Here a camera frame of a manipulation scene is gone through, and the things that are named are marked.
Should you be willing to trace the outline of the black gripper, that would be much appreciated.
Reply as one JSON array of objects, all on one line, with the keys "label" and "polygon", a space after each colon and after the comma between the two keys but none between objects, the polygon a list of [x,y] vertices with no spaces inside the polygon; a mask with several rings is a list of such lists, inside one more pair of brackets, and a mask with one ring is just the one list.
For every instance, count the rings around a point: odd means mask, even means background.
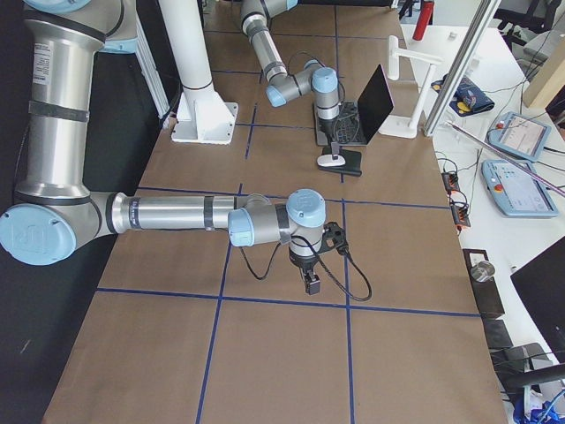
[{"label": "black gripper", "polygon": [[289,256],[290,262],[301,272],[305,293],[308,295],[318,294],[320,292],[320,278],[314,272],[314,267],[318,263],[316,256],[301,256],[293,251],[289,251]]},{"label": "black gripper", "polygon": [[330,144],[331,148],[331,155],[332,160],[337,161],[339,159],[339,138],[336,134],[337,123],[339,121],[338,117],[334,117],[331,119],[321,119],[320,120],[320,129],[325,134],[327,144]]}]

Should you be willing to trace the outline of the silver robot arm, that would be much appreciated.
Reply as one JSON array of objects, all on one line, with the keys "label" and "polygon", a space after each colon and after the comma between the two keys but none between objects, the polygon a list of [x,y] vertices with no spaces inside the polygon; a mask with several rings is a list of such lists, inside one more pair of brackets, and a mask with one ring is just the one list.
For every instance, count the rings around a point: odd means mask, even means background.
[{"label": "silver robot arm", "polygon": [[244,0],[240,9],[240,25],[248,38],[267,79],[266,94],[271,105],[281,107],[300,96],[315,94],[315,109],[330,152],[318,157],[322,168],[345,164],[335,136],[340,112],[339,81],[336,71],[317,59],[305,63],[304,69],[290,74],[267,26],[267,21],[294,8],[296,1]]},{"label": "silver robot arm", "polygon": [[[312,106],[300,100],[275,112],[262,94],[258,66],[232,22],[233,10],[218,4],[206,40],[221,91],[241,100],[236,138],[228,147],[182,144],[158,133],[138,66],[130,57],[101,56],[95,66],[94,119],[89,131],[86,181],[94,190],[179,195],[201,191],[266,190],[286,194],[321,189],[316,170]],[[219,269],[221,239],[203,231],[134,233],[105,237],[65,261],[34,267],[1,256],[5,300],[84,296],[102,274],[132,286],[173,291],[182,285],[207,291]],[[118,244],[120,252],[109,250]]]}]

